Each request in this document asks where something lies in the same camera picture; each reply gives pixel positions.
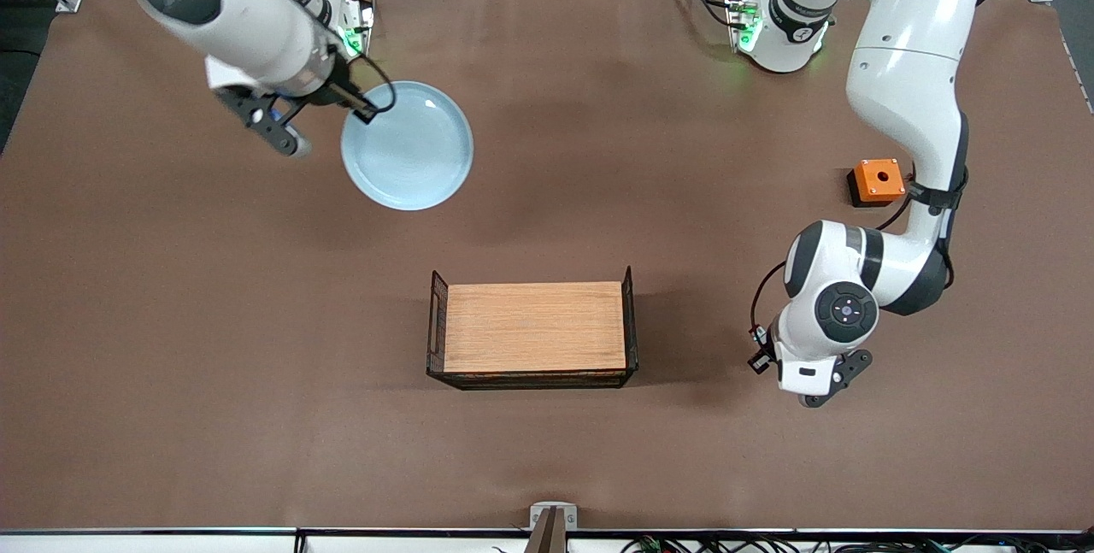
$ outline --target light blue plate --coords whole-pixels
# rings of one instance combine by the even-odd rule
[[[444,203],[472,170],[467,117],[441,90],[395,81],[397,102],[368,126],[353,114],[342,128],[342,162],[353,184],[376,203],[417,211]],[[386,84],[365,96],[386,106]]]

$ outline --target plate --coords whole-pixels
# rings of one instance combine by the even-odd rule
[[[352,113],[342,127],[342,163],[353,184],[392,209],[418,211],[444,203],[472,170],[472,129],[459,106],[441,90],[395,81],[395,107],[365,125]],[[365,94],[386,106],[391,90]]]

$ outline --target brown table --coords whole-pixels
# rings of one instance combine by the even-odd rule
[[[775,76],[686,0],[381,0],[374,55],[475,131],[450,201],[398,212],[206,89],[133,0],[59,16],[0,160],[4,527],[1085,528],[1094,146],[1051,9],[980,9],[958,95],[956,285],[886,315],[819,411],[756,377],[747,308],[843,173],[895,146],[843,81],[866,3]],[[430,272],[618,280],[620,391],[461,393],[424,373]],[[785,297],[760,303],[770,320]]]

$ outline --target dark floor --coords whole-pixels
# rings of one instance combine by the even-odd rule
[[[1075,68],[1086,81],[1094,81],[1094,0],[1055,0],[1060,25]],[[0,50],[40,50],[55,16],[50,0],[0,0]],[[8,141],[36,59],[19,53],[0,53],[0,152]]]

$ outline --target orange box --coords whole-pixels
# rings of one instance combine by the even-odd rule
[[[863,160],[847,173],[851,204],[856,207],[884,207],[904,196],[904,176],[895,158]]]

